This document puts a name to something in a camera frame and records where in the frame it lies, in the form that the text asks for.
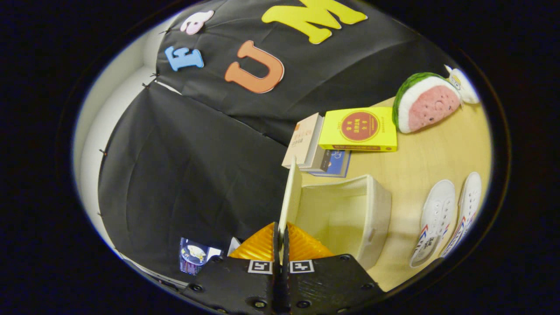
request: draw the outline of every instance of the white canvas shoe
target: white canvas shoe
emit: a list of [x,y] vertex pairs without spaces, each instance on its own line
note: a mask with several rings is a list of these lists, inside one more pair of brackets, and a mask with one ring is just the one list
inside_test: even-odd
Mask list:
[[416,268],[428,261],[439,247],[455,211],[455,186],[449,180],[437,182],[430,191],[421,219],[421,232],[410,266]]
[[477,172],[472,172],[465,180],[463,191],[459,198],[459,223],[453,234],[453,237],[447,244],[447,247],[441,252],[440,257],[447,256],[461,242],[470,228],[480,204],[480,193],[482,190],[482,181]]

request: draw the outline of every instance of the wooden table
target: wooden table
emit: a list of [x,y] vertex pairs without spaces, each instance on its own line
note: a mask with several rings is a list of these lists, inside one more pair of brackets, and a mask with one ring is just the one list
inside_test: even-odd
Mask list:
[[[392,106],[394,98],[373,106]],[[492,163],[490,127],[480,104],[465,105],[446,119],[411,134],[398,133],[397,152],[353,151],[346,178],[315,177],[303,173],[302,184],[319,184],[371,174],[393,195],[389,233],[377,264],[367,272],[388,291],[405,282],[430,262],[451,238],[458,216],[454,215],[440,249],[424,265],[408,263],[420,233],[422,207],[432,186],[442,179],[455,185],[456,203],[470,172],[482,179],[481,203],[489,183]]]

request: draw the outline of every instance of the stuffed toy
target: stuffed toy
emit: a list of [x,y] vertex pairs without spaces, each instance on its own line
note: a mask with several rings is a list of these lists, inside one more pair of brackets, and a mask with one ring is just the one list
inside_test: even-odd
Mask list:
[[398,131],[409,133],[452,114],[461,104],[459,91],[443,77],[415,73],[400,86],[393,103],[393,122]]
[[469,104],[480,103],[480,99],[466,75],[459,69],[451,69],[446,64],[444,66],[449,72],[448,80],[461,94],[461,100]]

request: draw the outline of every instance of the book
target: book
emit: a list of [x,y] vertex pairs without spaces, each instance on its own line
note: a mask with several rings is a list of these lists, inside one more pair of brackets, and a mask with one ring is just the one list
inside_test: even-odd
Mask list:
[[336,150],[396,151],[393,108],[365,107],[328,111],[319,146]]
[[286,150],[282,166],[289,169],[292,157],[302,172],[325,172],[329,167],[330,151],[320,147],[319,136],[324,117],[315,113],[298,122]]
[[313,176],[346,177],[350,165],[350,151],[329,150],[330,162],[326,172],[309,172]]
[[179,249],[179,270],[196,275],[212,256],[221,256],[223,251],[192,240],[181,238]]

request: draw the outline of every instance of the yellow book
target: yellow book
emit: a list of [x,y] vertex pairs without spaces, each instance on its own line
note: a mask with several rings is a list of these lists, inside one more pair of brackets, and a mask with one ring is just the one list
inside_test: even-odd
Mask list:
[[328,111],[319,146],[324,149],[396,151],[392,107],[364,107]]

